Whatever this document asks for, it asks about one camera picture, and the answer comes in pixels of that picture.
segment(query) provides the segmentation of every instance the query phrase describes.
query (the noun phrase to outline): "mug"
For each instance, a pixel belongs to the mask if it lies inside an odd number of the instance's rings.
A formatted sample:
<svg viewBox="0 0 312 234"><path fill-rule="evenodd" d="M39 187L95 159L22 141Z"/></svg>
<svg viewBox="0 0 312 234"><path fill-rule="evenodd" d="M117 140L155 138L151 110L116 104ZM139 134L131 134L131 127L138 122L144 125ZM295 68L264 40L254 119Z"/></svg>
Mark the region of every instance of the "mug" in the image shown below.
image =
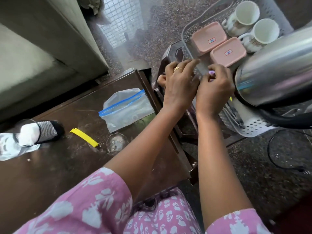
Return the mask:
<svg viewBox="0 0 312 234"><path fill-rule="evenodd" d="M243 1L237 5L228 20L222 22L225 31L231 37L237 37L252 28L260 17L260 10L253 1Z"/></svg>
<svg viewBox="0 0 312 234"><path fill-rule="evenodd" d="M279 36L279 26L272 19L259 20L250 33L245 33L238 37L247 52L254 53L263 46L273 42Z"/></svg>

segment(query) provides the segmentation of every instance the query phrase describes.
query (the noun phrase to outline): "gold ring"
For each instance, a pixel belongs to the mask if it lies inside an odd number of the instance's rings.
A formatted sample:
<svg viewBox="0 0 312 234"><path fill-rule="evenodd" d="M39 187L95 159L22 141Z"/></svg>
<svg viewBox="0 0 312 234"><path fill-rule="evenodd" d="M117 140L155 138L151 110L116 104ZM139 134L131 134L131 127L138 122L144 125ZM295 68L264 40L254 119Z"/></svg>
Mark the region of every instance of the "gold ring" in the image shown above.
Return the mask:
<svg viewBox="0 0 312 234"><path fill-rule="evenodd" d="M181 67L176 67L176 68L174 68L174 72L177 70L177 69L181 69L182 70L182 68Z"/></svg>

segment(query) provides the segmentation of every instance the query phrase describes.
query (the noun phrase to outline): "floor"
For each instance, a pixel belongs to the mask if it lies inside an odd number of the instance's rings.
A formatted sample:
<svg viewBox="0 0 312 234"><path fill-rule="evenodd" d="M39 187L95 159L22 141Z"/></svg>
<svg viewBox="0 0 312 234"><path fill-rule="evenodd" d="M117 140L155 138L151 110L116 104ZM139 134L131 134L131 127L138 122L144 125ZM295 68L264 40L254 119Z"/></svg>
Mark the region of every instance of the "floor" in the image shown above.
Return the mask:
<svg viewBox="0 0 312 234"><path fill-rule="evenodd" d="M155 77L170 43L181 39L183 27L217 0L104 0L100 16L83 11L88 26L110 67L109 75L142 65ZM312 0L275 0L294 29L312 20ZM274 131L248 138L229 149L230 157L250 200L264 221L273 219L312 191L312 177L276 168L266 154ZM197 147L183 144L197 156ZM312 146L304 135L285 132L271 145L272 156L281 166L305 164L312 171ZM198 185L179 186L197 214Z"/></svg>

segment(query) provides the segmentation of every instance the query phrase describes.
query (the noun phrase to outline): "electric kettle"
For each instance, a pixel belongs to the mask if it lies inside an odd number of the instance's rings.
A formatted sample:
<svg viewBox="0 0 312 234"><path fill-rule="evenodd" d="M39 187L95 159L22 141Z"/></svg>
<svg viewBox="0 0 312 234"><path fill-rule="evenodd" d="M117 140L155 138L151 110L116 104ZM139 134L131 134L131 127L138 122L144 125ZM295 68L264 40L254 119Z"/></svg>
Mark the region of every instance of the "electric kettle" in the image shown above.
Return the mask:
<svg viewBox="0 0 312 234"><path fill-rule="evenodd" d="M273 109L312 100L312 27L264 46L238 67L234 83L238 100L258 109L266 121L290 129L310 129L312 112L289 117Z"/></svg>

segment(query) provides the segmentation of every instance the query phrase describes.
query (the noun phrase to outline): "white plastic basket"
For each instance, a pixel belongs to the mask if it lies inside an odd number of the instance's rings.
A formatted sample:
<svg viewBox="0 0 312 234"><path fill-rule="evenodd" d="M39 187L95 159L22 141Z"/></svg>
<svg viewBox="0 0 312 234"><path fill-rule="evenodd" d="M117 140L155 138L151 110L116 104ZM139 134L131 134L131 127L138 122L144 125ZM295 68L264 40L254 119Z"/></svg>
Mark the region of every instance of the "white plastic basket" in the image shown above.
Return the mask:
<svg viewBox="0 0 312 234"><path fill-rule="evenodd" d="M203 75L208 74L208 65L212 64L209 54L198 56L197 50L191 44L191 37L194 32L205 27L206 25L217 21L222 23L223 20L227 19L229 15L234 12L236 6L247 0L219 0L211 5L204 13L197 19L187 24L182 30L182 43L183 53L186 59L200 58L201 63L197 65L194 73L197 77L201 78ZM275 20L280 27L280 36L287 35L294 31L290 23L284 16L283 12L279 9L274 0L250 0L255 2L260 9L260 18L270 18ZM236 69L241 61L237 62L231 69ZM241 118L244 121L244 128L240 128L233 122L230 115L225 110L220 113L220 117L224 124L231 130L239 133L245 137L254 137L265 131L271 130L274 127L270 126L263 118L261 118L256 110L248 108L240 103L237 99L233 99L236 110L238 111Z"/></svg>

